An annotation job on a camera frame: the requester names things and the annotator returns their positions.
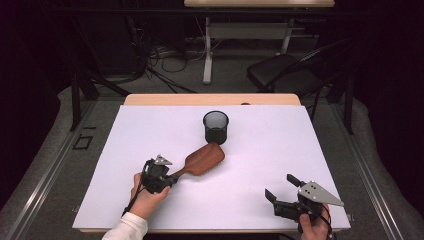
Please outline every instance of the gray floor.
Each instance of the gray floor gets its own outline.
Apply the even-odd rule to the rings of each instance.
[[[310,46],[309,40],[293,39],[289,51],[301,55]],[[222,44],[214,50],[211,85],[202,83],[203,60],[188,62],[178,73],[166,73],[160,64],[154,68],[200,93],[253,93],[256,89],[246,78],[246,67],[272,56],[279,47],[268,42],[259,42],[253,48],[246,48],[245,44]],[[183,66],[176,59],[166,59],[164,63],[168,69]],[[134,93],[172,93],[156,77],[149,78],[148,74],[121,86]],[[101,93],[98,101],[83,101],[83,122],[73,133],[68,131],[72,120],[70,89],[59,94],[62,105],[55,125],[0,213],[0,239],[101,238],[102,234],[83,234],[71,228],[76,216],[73,209],[82,201],[123,102],[122,97],[109,89],[102,86],[98,89]],[[305,105],[310,102],[311,99],[302,100]],[[314,120],[316,134],[346,204],[346,212],[354,218],[352,228],[338,233],[338,239],[422,239],[423,219],[405,201],[382,166],[366,108],[355,100],[353,136],[348,135],[341,125],[341,111],[342,103],[329,105],[321,99]],[[80,134],[93,137],[89,149],[72,149]],[[177,237],[161,236],[161,239],[168,238]]]

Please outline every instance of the brown paddle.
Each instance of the brown paddle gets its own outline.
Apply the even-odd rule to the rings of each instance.
[[[180,177],[184,173],[200,176],[221,163],[224,158],[224,151],[217,143],[208,143],[188,155],[185,159],[184,167],[171,176]]]

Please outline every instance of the black mesh cup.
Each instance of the black mesh cup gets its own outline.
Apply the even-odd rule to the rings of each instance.
[[[211,111],[203,117],[206,142],[219,145],[227,140],[228,116],[221,111]]]

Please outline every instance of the black chair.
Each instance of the black chair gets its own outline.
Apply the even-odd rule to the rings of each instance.
[[[326,85],[340,79],[342,56],[350,47],[350,38],[315,49],[301,59],[281,54],[247,68],[247,77],[258,92],[294,93],[299,98],[315,94],[311,112],[313,121],[319,94]]]

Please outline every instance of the human hand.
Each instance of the human hand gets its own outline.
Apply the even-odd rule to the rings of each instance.
[[[140,183],[141,173],[137,173],[134,175],[134,187],[131,189],[131,198],[133,199],[136,192],[138,184]],[[137,199],[134,202],[134,205],[130,209],[130,213],[135,214],[145,220],[147,220],[150,215],[155,211],[156,206],[168,196],[169,190],[171,188],[169,186],[165,187],[162,192],[157,194],[151,194],[146,189],[142,190]]]
[[[323,204],[321,215],[328,221],[329,212],[326,210],[327,204]],[[302,226],[303,233],[301,240],[326,240],[328,234],[328,225],[321,218],[315,219],[312,223],[308,214],[302,214],[299,218],[299,223]]]

